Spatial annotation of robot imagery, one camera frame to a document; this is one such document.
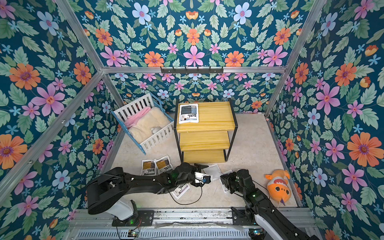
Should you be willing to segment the purple label coffee bag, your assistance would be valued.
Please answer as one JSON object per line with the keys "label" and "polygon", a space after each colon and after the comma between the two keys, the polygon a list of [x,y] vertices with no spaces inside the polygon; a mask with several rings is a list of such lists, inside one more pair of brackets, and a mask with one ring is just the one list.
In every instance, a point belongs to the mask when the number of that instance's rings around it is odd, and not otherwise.
{"label": "purple label coffee bag", "polygon": [[178,200],[190,189],[189,184],[178,186],[171,194]]}
{"label": "purple label coffee bag", "polygon": [[221,183],[222,183],[222,188],[223,188],[224,193],[230,192],[229,181],[228,181],[228,178],[226,177],[226,175],[231,174],[232,172],[233,172],[233,170],[229,170],[229,171],[224,172],[221,175]]}

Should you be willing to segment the grey label coffee bag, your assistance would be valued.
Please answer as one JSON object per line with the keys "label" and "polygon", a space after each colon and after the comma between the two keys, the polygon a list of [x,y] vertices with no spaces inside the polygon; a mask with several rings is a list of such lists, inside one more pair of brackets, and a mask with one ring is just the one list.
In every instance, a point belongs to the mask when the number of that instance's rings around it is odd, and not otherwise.
{"label": "grey label coffee bag", "polygon": [[208,166],[207,168],[203,169],[203,171],[206,175],[211,177],[212,182],[220,179],[220,176],[222,175],[222,172],[217,164]]}
{"label": "grey label coffee bag", "polygon": [[187,104],[179,106],[179,124],[198,123],[199,122],[199,105]]}

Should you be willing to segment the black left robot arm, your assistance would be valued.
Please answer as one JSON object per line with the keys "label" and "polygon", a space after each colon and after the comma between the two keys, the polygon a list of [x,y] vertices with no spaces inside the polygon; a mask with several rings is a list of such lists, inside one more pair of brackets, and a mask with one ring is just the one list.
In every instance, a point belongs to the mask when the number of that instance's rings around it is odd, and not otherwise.
{"label": "black left robot arm", "polygon": [[168,194],[184,184],[203,187],[211,182],[211,176],[202,173],[204,168],[207,166],[182,163],[174,170],[157,176],[132,175],[125,173],[121,167],[113,168],[87,185],[88,213],[98,215],[107,212],[129,194]]}

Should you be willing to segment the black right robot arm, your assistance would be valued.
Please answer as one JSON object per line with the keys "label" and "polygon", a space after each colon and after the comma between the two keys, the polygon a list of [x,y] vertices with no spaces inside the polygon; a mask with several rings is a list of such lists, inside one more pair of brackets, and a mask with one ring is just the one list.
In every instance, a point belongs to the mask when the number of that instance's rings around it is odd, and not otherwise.
{"label": "black right robot arm", "polygon": [[309,236],[292,224],[273,205],[271,200],[260,189],[256,188],[248,170],[220,176],[222,184],[231,194],[239,192],[246,204],[245,215],[247,221],[258,225],[272,240],[317,240],[315,235]]}

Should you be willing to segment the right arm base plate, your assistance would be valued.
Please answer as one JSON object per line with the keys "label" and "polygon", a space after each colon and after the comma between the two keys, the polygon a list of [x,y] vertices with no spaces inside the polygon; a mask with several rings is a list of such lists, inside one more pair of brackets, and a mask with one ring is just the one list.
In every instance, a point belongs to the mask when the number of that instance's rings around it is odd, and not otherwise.
{"label": "right arm base plate", "polygon": [[231,207],[232,221],[234,226],[256,226],[257,223],[251,220],[247,213],[246,209],[237,209]]}

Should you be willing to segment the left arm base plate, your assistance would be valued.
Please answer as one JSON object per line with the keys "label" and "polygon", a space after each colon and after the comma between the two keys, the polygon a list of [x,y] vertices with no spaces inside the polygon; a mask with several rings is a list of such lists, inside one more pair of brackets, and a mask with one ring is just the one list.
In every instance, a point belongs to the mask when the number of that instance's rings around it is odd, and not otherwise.
{"label": "left arm base plate", "polygon": [[148,227],[151,226],[154,220],[155,211],[153,210],[139,210],[127,218],[126,220],[120,220],[114,217],[112,222],[113,227]]}

